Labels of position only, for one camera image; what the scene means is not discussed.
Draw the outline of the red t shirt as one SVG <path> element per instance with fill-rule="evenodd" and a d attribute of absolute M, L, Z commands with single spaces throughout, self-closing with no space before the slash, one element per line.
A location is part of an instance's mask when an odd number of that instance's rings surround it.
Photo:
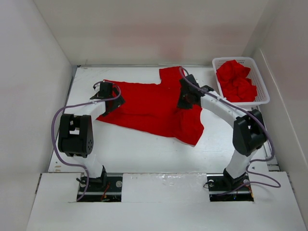
<path fill-rule="evenodd" d="M 160 69 L 160 84 L 115 81 L 125 102 L 98 120 L 195 146 L 204 131 L 202 109 L 198 105 L 191 109 L 178 108 L 182 73 L 178 66 Z"/>

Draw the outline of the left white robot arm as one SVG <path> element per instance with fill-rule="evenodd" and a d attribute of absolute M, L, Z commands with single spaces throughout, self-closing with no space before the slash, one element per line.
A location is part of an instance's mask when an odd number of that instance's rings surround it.
<path fill-rule="evenodd" d="M 94 148 L 93 122 L 100 116 L 107 116 L 125 103 L 118 85 L 101 81 L 93 86 L 95 94 L 87 103 L 77 106 L 73 114 L 64 113 L 60 118 L 58 135 L 59 152 L 73 158 L 74 166 L 85 170 L 89 185 L 102 191 L 107 186 L 104 166 L 92 153 Z"/>

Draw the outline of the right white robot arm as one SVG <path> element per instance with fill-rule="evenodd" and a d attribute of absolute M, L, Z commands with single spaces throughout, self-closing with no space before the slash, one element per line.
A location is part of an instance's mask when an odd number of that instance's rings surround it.
<path fill-rule="evenodd" d="M 262 114 L 257 109 L 247 111 L 232 104 L 207 85 L 199 87 L 194 76 L 188 75 L 180 79 L 178 107 L 192 109 L 194 105 L 211 111 L 233 129 L 234 153 L 222 178 L 224 187 L 232 190 L 240 184 L 255 152 L 268 140 Z"/>

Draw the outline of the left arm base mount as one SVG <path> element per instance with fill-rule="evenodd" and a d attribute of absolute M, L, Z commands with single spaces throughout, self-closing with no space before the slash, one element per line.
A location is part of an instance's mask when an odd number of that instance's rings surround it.
<path fill-rule="evenodd" d="M 104 185 L 90 180 L 84 196 L 77 202 L 121 202 L 122 185 L 122 173 L 107 173 Z"/>

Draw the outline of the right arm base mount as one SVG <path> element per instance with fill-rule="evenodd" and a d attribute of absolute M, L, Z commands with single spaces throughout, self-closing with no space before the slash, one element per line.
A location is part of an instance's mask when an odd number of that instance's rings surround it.
<path fill-rule="evenodd" d="M 234 184 L 223 174 L 207 174 L 204 188 L 208 189 L 210 202 L 253 202 L 254 196 L 249 184 L 249 177 L 245 174 Z"/>

